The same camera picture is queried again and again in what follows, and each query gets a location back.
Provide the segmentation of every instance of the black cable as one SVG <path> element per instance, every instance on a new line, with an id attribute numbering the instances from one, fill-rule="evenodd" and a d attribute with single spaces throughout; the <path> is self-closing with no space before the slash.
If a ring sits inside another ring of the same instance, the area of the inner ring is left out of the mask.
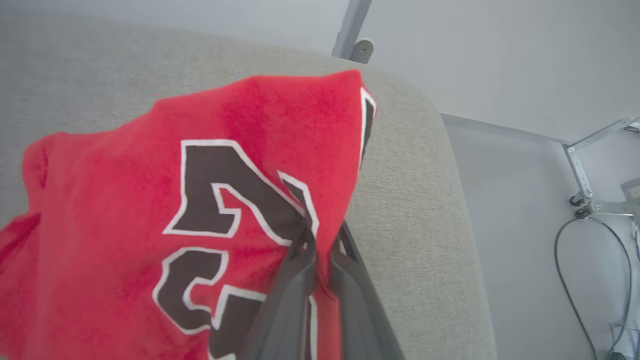
<path id="1" fill-rule="evenodd" d="M 633 237 L 634 242 L 636 243 L 636 256 L 638 257 L 638 261 L 640 261 L 640 247 L 638 246 L 638 234 L 640 233 L 640 229 L 638 226 L 634 228 Z"/>
<path id="2" fill-rule="evenodd" d="M 566 293 L 566 297 L 569 299 L 569 303 L 571 304 L 571 308 L 573 309 L 573 313 L 575 313 L 575 317 L 578 319 L 578 322 L 580 323 L 580 328 L 582 329 L 582 332 L 584 333 L 584 336 L 587 338 L 587 342 L 589 343 L 589 348 L 591 349 L 591 357 L 593 358 L 593 360 L 598 360 L 598 354 L 596 353 L 596 349 L 595 349 L 595 347 L 593 347 L 593 342 L 591 341 L 591 337 L 589 336 L 589 333 L 587 332 L 587 329 L 584 327 L 584 323 L 582 323 L 582 318 L 580 317 L 580 314 L 578 313 L 578 309 L 576 309 L 575 304 L 573 303 L 573 299 L 571 298 L 571 294 L 569 293 L 569 289 L 566 287 L 566 283 L 564 282 L 564 277 L 562 276 L 562 272 L 560 271 L 560 264 L 558 262 L 558 240 L 560 239 L 560 235 L 562 234 L 562 231 L 564 231 L 564 229 L 565 229 L 565 227 L 567 225 L 569 225 L 570 223 L 572 223 L 574 221 L 578 221 L 578 220 L 582 220 L 582 219 L 575 218 L 575 219 L 571 219 L 571 220 L 567 221 L 566 223 L 564 223 L 564 225 L 562 225 L 562 227 L 558 231 L 558 234 L 556 235 L 556 243 L 554 244 L 554 259 L 556 261 L 556 270 L 558 271 L 558 276 L 560 277 L 560 281 L 562 282 L 562 286 L 564 288 L 564 292 Z M 613 234 L 613 236 L 616 237 L 616 240 L 618 241 L 620 246 L 622 246 L 622 250 L 625 252 L 625 255 L 627 257 L 627 265 L 629 267 L 629 287 L 628 287 L 628 292 L 627 292 L 627 305 L 625 306 L 625 317 L 624 317 L 624 319 L 622 321 L 622 328 L 620 329 L 620 333 L 618 334 L 618 338 L 616 339 L 616 341 L 614 341 L 613 345 L 611 345 L 611 348 L 609 349 L 609 353 L 607 354 L 607 357 L 609 357 L 613 353 L 614 347 L 618 344 L 618 342 L 620 342 L 620 338 L 622 338 L 622 334 L 624 333 L 625 327 L 627 326 L 627 317 L 629 315 L 629 308 L 631 306 L 631 291 L 632 291 L 632 287 L 633 287 L 632 272 L 631 272 L 631 259 L 629 258 L 629 254 L 628 254 L 627 249 L 625 248 L 624 244 L 622 243 L 622 240 L 620 240 L 620 237 L 618 236 L 618 234 L 616 234 L 615 231 L 613 231 L 613 229 L 611 229 L 604 222 L 602 222 L 600 220 L 597 220 L 597 219 L 594 219 L 594 218 L 586 218 L 585 220 L 597 222 L 597 223 L 599 223 L 601 225 L 604 225 L 604 227 L 606 227 L 609 230 L 609 232 L 611 232 L 611 234 Z"/>

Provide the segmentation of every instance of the white wall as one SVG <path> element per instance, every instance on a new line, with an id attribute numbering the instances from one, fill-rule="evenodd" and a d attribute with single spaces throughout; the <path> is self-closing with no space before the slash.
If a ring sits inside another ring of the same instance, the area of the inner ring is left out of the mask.
<path id="1" fill-rule="evenodd" d="M 578 140 L 640 115 L 640 1 L 373 0 L 372 66 L 442 113 Z"/>
<path id="2" fill-rule="evenodd" d="M 560 145 L 456 126 L 447 131 L 476 237 L 499 359 L 590 359 L 553 258 L 556 232 L 575 210 L 568 198 L 577 191 Z M 639 153 L 640 136 L 630 133 L 581 151 L 597 198 L 623 200 L 620 183 L 640 176 Z M 630 219 L 597 218 L 621 235 L 637 271 Z M 604 359 L 611 346 L 608 324 L 621 321 L 623 313 L 628 281 L 623 253 L 606 229 L 594 223 L 570 225 L 559 253 L 598 358 Z M 639 293 L 637 287 L 632 304 L 638 320 Z M 623 338 L 616 350 L 632 355 L 629 341 Z"/>
<path id="3" fill-rule="evenodd" d="M 160 24 L 331 55 L 349 0 L 2 0 L 2 3 Z"/>

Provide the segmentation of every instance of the gray couch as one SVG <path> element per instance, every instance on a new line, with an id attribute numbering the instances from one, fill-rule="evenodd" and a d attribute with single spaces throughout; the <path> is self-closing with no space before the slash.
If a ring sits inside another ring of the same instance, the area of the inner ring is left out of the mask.
<path id="1" fill-rule="evenodd" d="M 347 220 L 405 356 L 496 358 L 451 146 L 420 90 L 328 56 L 70 15 L 1 9 L 0 49 L 3 224 L 26 210 L 22 152 L 41 136 L 110 130 L 160 97 L 254 74 L 359 68 L 379 112 Z"/>

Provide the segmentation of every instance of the metal stand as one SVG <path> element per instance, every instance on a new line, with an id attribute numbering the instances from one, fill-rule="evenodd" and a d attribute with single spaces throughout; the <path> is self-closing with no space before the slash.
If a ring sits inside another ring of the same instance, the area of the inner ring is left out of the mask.
<path id="1" fill-rule="evenodd" d="M 578 149 L 587 147 L 621 129 L 634 133 L 640 132 L 640 118 L 619 120 L 573 145 L 563 145 L 564 153 L 569 160 L 569 164 L 573 170 L 573 175 L 575 176 L 575 180 L 580 188 L 580 191 L 569 199 L 569 203 L 572 206 L 582 206 L 575 212 L 576 217 L 586 218 L 593 214 L 632 216 L 631 207 L 626 202 L 604 202 L 591 200 L 593 197 L 593 190 L 591 189 L 587 175 L 585 174 L 582 164 L 580 163 L 580 159 L 576 153 Z"/>
<path id="2" fill-rule="evenodd" d="M 371 0 L 349 0 L 347 5 L 347 12 L 344 14 L 344 20 L 340 27 L 338 37 L 335 39 L 335 45 L 331 56 L 336 58 L 350 59 L 354 50 L 356 49 L 356 41 L 362 29 L 362 24 L 367 16 Z M 373 46 L 368 52 L 371 57 L 373 52 Z"/>

